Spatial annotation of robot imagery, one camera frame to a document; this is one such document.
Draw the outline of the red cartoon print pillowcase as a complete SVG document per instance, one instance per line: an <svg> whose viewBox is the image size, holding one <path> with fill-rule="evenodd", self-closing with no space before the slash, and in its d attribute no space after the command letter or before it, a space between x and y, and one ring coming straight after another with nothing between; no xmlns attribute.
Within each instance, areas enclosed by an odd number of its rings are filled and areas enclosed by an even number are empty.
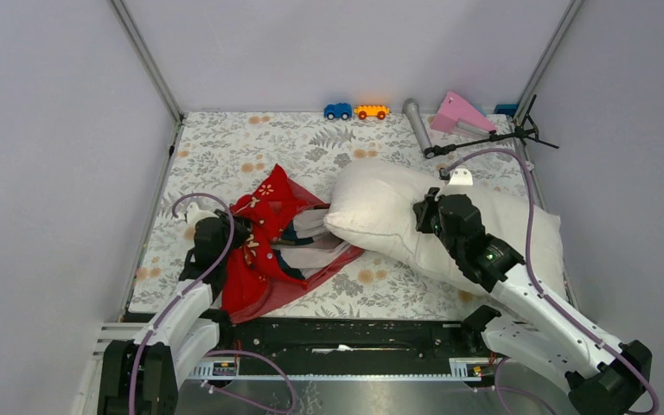
<svg viewBox="0 0 664 415"><path fill-rule="evenodd" d="M363 251L325 226L329 204L291 180L280 165L231 206L250 233L227 260L221 309L247 322L311 292Z"/></svg>

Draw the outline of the white pillow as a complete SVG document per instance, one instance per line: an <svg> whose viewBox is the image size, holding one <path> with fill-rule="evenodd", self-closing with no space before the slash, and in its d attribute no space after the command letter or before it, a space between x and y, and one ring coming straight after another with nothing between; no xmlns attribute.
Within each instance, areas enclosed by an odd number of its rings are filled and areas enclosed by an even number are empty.
<svg viewBox="0 0 664 415"><path fill-rule="evenodd" d="M439 186L434 176L381 160L358 160L337 178L326 228L353 246L381 253L414 271L459 290L482 296L485 290L457 268L441 242L416 229L415 203ZM452 194L466 194L482 214L488 233L525 251L528 202L479 186L457 186Z"/></svg>

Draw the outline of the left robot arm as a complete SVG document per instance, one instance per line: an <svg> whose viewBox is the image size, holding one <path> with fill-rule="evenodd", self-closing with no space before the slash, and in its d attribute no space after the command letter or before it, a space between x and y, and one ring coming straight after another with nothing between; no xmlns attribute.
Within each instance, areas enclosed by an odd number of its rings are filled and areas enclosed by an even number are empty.
<svg viewBox="0 0 664 415"><path fill-rule="evenodd" d="M227 280L227 257L251 236L248 220L221 211L194 216L188 278L137 333L110 341L103 354L98 414L172 414L179 389L202 356L233 346L229 316L203 317Z"/></svg>

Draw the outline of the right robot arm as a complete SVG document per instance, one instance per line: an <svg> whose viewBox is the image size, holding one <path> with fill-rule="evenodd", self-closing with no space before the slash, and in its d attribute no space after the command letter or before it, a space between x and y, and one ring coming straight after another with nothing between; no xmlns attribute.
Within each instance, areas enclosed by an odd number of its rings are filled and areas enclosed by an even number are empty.
<svg viewBox="0 0 664 415"><path fill-rule="evenodd" d="M412 210L417 231L435 235L466 279L531 325L482 306L463 321L466 352L515 359L562 389L580 414L627 414L648 391L650 350L600 329L536 278L516 249L486 231L467 195L431 188Z"/></svg>

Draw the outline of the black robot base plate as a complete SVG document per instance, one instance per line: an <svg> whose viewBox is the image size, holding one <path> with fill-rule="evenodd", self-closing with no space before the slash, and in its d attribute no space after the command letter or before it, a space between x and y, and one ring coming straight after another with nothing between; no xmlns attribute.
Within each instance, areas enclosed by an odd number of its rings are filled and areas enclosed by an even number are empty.
<svg viewBox="0 0 664 415"><path fill-rule="evenodd" d="M201 361L251 358L280 371L292 361L385 361L398 366L416 358L451 358L474 363L484 380L499 358L459 321L260 317L222 326L219 347L232 353Z"/></svg>

